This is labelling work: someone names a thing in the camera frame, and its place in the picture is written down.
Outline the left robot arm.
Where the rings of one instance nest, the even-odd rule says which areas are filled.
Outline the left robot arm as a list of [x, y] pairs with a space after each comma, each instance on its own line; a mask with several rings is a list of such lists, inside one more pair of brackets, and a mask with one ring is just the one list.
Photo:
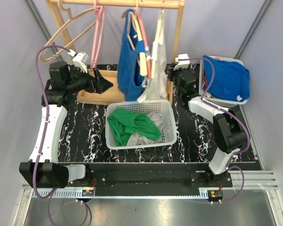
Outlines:
[[81, 90], [103, 94], [113, 87], [97, 68], [94, 75], [66, 62], [50, 64], [50, 79], [42, 96], [42, 120], [32, 154], [20, 163], [19, 172], [33, 188], [64, 188], [76, 180], [81, 186], [92, 182], [92, 174], [83, 164], [60, 165], [58, 144], [73, 94]]

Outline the green tank top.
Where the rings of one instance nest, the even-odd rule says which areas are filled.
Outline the green tank top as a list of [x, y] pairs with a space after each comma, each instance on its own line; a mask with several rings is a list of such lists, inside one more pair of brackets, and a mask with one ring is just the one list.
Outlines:
[[108, 124], [117, 146], [127, 145], [129, 138], [134, 134], [139, 134], [150, 141], [162, 136], [161, 130], [145, 113], [135, 113], [123, 108], [117, 108], [110, 114]]

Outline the grey tank top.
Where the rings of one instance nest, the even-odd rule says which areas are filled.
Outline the grey tank top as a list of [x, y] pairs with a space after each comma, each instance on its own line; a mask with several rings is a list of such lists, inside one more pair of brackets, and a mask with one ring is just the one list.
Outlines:
[[[149, 114], [147, 114], [147, 116], [152, 120], [152, 122], [157, 126], [159, 131], [162, 133], [162, 130], [164, 128], [164, 123], [160, 118], [160, 116], [155, 112], [150, 112]], [[161, 142], [161, 140], [162, 140], [162, 136], [160, 136], [156, 140], [151, 140], [135, 132], [128, 139], [126, 146], [158, 144]]]

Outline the pink plastic hanger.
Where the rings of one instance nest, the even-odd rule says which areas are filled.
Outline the pink plastic hanger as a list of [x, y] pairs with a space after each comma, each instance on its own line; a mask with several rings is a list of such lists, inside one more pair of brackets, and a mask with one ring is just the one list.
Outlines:
[[92, 44], [92, 54], [91, 54], [91, 69], [95, 68], [97, 64], [97, 60], [100, 53], [101, 43], [102, 43], [102, 35], [103, 35], [103, 28], [105, 22], [105, 7], [104, 6], [97, 6], [97, 1], [93, 1], [93, 9], [96, 14], [96, 21], [95, 21], [95, 31], [94, 31], [94, 38]]

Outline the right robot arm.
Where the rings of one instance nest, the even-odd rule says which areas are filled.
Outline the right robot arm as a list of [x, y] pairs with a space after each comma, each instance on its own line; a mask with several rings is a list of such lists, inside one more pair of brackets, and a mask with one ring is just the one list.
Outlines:
[[201, 97], [194, 88], [196, 80], [188, 70], [175, 69], [174, 65], [167, 70], [182, 107], [213, 124], [216, 151], [205, 172], [200, 173], [195, 182], [202, 186], [218, 186], [229, 177], [228, 166], [233, 156], [250, 147], [250, 135], [242, 122], [242, 114], [237, 107], [221, 107]]

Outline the blue tank top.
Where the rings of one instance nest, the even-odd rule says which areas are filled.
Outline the blue tank top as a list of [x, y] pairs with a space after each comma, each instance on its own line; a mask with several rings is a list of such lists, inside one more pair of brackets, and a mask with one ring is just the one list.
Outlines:
[[144, 41], [138, 40], [131, 20], [133, 9], [125, 11], [125, 26], [117, 69], [118, 88], [125, 96], [125, 101], [136, 101], [142, 94], [143, 76], [138, 64], [139, 54], [144, 52]]

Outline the beige wooden hanger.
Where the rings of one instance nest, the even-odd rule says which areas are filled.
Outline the beige wooden hanger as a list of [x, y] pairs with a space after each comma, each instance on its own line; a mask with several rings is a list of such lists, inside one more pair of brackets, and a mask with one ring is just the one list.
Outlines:
[[55, 42], [58, 36], [61, 36], [65, 48], [75, 50], [74, 44], [77, 42], [85, 33], [87, 33], [92, 27], [95, 27], [95, 21], [91, 23], [81, 34], [79, 34], [76, 38], [72, 39], [68, 32], [68, 27], [71, 23], [75, 22], [77, 19], [83, 17], [86, 14], [94, 13], [94, 9], [89, 8], [76, 16], [72, 15], [71, 9], [63, 6], [62, 0], [48, 0], [47, 6], [56, 22], [58, 30], [51, 36], [51, 38], [45, 44], [46, 46], [51, 46]]

